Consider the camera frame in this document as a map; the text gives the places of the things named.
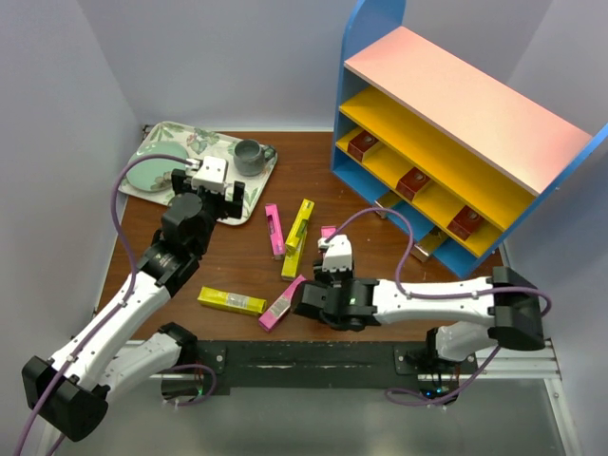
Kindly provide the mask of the dark red toothpaste box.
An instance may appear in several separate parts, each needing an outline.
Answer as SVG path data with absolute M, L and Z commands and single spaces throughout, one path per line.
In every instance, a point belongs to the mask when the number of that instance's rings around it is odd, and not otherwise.
M 362 162 L 381 146 L 381 142 L 367 130 L 363 130 L 348 143 L 347 152 L 357 161 Z

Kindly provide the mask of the red 3D toothpaste box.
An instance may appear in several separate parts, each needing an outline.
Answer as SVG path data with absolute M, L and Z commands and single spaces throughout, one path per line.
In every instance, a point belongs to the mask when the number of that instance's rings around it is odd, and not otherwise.
M 467 240 L 483 224 L 484 218 L 471 207 L 465 205 L 448 224 L 447 229 L 457 238 Z
M 416 195 L 431 182 L 430 177 L 417 167 L 412 167 L 395 186 L 395 191 L 405 200 L 413 201 Z

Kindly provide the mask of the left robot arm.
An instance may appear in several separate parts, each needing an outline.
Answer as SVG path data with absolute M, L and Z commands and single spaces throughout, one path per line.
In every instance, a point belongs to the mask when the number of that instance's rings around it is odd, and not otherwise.
M 104 419 L 108 401 L 146 376 L 172 369 L 190 371 L 197 361 L 196 338 L 176 324 L 163 326 L 139 360 L 122 363 L 117 353 L 141 324 L 190 279 L 206 254 L 220 219 L 242 214 L 245 185 L 233 184 L 225 198 L 228 163 L 206 157 L 171 173 L 175 193 L 161 227 L 106 307 L 50 358 L 33 356 L 22 368 L 31 410 L 73 442 L 87 437 Z

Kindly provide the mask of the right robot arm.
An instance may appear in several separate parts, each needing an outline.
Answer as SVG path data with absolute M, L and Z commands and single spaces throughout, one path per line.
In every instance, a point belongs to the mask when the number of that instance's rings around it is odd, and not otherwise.
M 405 283 L 348 277 L 306 280 L 291 299 L 294 314 L 336 331 L 361 332 L 410 320 L 442 320 L 427 334 L 426 367 L 446 372 L 480 350 L 519 352 L 544 347 L 542 316 L 549 303 L 538 288 L 507 267 L 465 281 Z

